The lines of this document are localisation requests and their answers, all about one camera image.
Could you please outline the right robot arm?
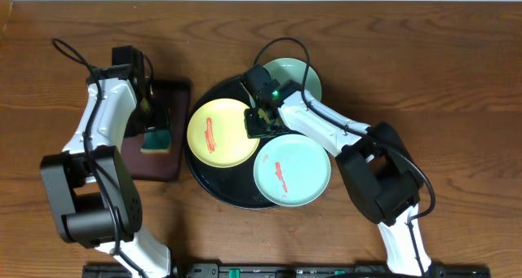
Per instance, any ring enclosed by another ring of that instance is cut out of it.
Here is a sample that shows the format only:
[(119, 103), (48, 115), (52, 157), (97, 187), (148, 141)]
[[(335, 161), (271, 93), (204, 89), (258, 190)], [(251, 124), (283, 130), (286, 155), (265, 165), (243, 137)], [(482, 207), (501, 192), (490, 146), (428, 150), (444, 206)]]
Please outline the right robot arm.
[(295, 131), (334, 156), (353, 205), (375, 223), (397, 275), (425, 277), (431, 267), (418, 220), (430, 214), (436, 195), (395, 129), (353, 121), (318, 101), (297, 82), (244, 80), (255, 101), (246, 110), (251, 138)]

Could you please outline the yellow plate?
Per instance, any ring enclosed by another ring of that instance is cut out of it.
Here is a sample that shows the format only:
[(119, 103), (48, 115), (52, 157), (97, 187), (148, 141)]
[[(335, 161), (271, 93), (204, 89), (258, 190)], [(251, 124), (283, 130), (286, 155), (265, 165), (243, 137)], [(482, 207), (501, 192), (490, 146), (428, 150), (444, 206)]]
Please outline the yellow plate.
[(188, 123), (188, 146), (194, 156), (216, 168), (229, 168), (248, 160), (260, 140), (247, 136), (247, 108), (236, 99), (214, 99), (203, 104)]

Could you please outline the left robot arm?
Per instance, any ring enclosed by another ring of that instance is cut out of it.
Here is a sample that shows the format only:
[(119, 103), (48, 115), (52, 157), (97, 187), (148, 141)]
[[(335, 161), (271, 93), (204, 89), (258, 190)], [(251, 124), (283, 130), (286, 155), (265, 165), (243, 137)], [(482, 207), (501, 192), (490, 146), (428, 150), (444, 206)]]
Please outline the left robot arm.
[(40, 174), (60, 237), (113, 256), (133, 277), (169, 277), (170, 250), (143, 225), (142, 202), (120, 149), (139, 107), (144, 69), (92, 68), (89, 99), (62, 152)]

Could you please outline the green yellow sponge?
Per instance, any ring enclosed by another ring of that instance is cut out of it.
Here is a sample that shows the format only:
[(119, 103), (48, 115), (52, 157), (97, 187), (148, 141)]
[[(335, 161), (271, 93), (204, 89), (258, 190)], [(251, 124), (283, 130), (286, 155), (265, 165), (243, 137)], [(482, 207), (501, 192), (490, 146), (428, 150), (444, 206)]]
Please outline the green yellow sponge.
[(144, 134), (144, 141), (140, 151), (146, 154), (168, 153), (170, 145), (171, 137), (169, 130), (154, 130)]

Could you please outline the pale green plate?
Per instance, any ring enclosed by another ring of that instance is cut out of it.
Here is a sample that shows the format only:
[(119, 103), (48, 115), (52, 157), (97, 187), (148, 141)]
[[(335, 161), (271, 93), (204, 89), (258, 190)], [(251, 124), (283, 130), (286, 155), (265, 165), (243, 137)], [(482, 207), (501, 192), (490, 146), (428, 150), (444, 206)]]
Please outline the pale green plate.
[(304, 135), (282, 135), (270, 140), (254, 161), (254, 182), (269, 201), (301, 206), (327, 188), (331, 176), (325, 149)]
[[(278, 80), (283, 86), (289, 80), (301, 83), (306, 63), (295, 58), (279, 58), (266, 63), (263, 67), (269, 72), (273, 79)], [(308, 90), (315, 99), (321, 101), (321, 80), (312, 67), (308, 68), (305, 89)]]

